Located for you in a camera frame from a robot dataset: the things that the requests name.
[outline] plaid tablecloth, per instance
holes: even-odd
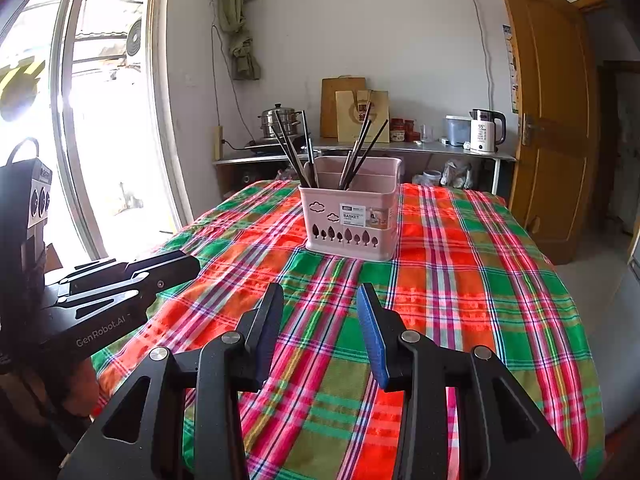
[[[526,388],[586,478],[604,459],[596,372],[580,317],[553,267],[500,199],[405,185],[401,237],[391,262],[305,250],[292,183],[259,182],[203,215],[164,249],[202,264],[198,279],[168,291],[141,330],[94,356],[103,402],[155,346],[200,348],[232,330],[269,282],[285,295],[271,377],[239,406],[251,478],[391,478],[402,394],[372,380],[355,309],[371,282],[408,328],[437,344],[495,350]],[[453,390],[450,474],[458,474]],[[184,455],[193,460],[193,393]]]

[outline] stainless steel pot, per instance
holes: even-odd
[[[265,110],[262,112],[262,115],[258,116],[258,118],[262,120],[261,128],[264,138],[272,139],[275,137],[272,128],[274,128],[276,132],[281,133],[280,127],[278,126],[278,119],[276,118],[276,112],[280,115],[284,133],[288,136],[297,135],[298,125],[300,124],[297,117],[298,114],[301,114],[302,112],[297,112],[293,108],[283,107],[281,103],[276,103],[275,108]]]

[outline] green curtain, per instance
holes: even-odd
[[[233,78],[260,79],[260,66],[252,54],[253,38],[245,29],[242,0],[219,0],[220,28],[229,35]]]

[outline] chopstick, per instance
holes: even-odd
[[[276,110],[276,119],[278,120],[278,127],[280,128],[280,133],[282,134],[282,139],[284,140],[284,144],[286,144],[287,148],[289,149],[289,153],[285,152],[285,155],[287,155],[287,158],[289,159],[289,162],[293,166],[293,169],[298,174],[298,178],[300,180],[300,186],[311,187],[309,182],[305,178],[304,171],[302,170],[302,163],[300,163],[300,159],[298,158],[296,149],[293,147],[293,144],[291,143],[291,139],[289,139],[289,136],[284,131],[284,128],[282,126],[282,120],[280,120],[280,114],[278,113],[277,110]],[[278,142],[280,142],[276,129],[273,127],[272,129],[273,129],[273,133],[276,135],[276,138],[278,139]]]
[[[302,110],[302,129],[305,133],[306,152],[309,157],[309,180],[311,187],[318,187],[318,178],[316,177],[316,167],[314,166],[314,148],[309,137],[309,129],[306,125],[306,112]]]
[[[367,121],[369,120],[369,113],[371,112],[371,101],[369,101],[367,103],[367,111],[364,114],[364,120],[362,121],[362,127],[360,128],[360,133],[358,134],[358,138],[356,139],[356,141],[353,143],[353,150],[351,150],[348,154],[347,154],[347,160],[344,161],[344,168],[342,168],[342,176],[340,177],[340,182],[338,183],[338,189],[343,189],[342,185],[344,184],[344,177],[347,176],[347,174],[349,173],[349,169],[351,168],[351,162],[352,162],[352,157],[354,155],[357,156],[357,151],[356,147],[358,145],[358,143],[360,142],[360,138],[362,137],[362,133],[365,130],[365,128],[367,127]]]
[[[353,168],[355,167],[356,161],[358,160],[358,154],[362,149],[364,139],[367,137],[370,127],[371,127],[371,121],[367,121],[367,126],[364,128],[364,131],[361,134],[360,138],[358,139],[358,143],[355,149],[353,150],[353,156],[351,157],[351,163],[349,165],[349,169],[347,170],[347,176],[345,177],[344,182],[342,183],[342,187],[340,189],[347,189],[347,187],[344,184],[346,183],[347,180],[351,181],[351,179],[353,178],[351,176],[351,173],[353,173]]]
[[[351,181],[353,180],[353,177],[355,177],[358,174],[358,171],[360,171],[360,167],[362,166],[362,163],[364,162],[364,159],[367,158],[367,155],[369,155],[369,152],[371,151],[371,149],[373,148],[373,145],[376,143],[376,141],[380,138],[380,135],[382,134],[382,131],[386,128],[386,124],[389,122],[389,119],[387,119],[385,121],[385,123],[382,125],[382,128],[380,128],[378,134],[373,138],[373,140],[371,141],[371,144],[369,145],[369,147],[366,149],[366,151],[362,154],[362,157],[360,158],[360,162],[358,163],[358,165],[356,166],[356,169],[354,171],[351,172],[351,177],[348,179],[346,185],[344,186],[344,189],[349,189],[349,186],[351,185]]]

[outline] basket label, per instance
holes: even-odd
[[[340,204],[342,225],[367,226],[367,209],[363,205]]]
[[[357,227],[387,229],[389,209],[364,207],[363,205],[340,204],[340,223]]]

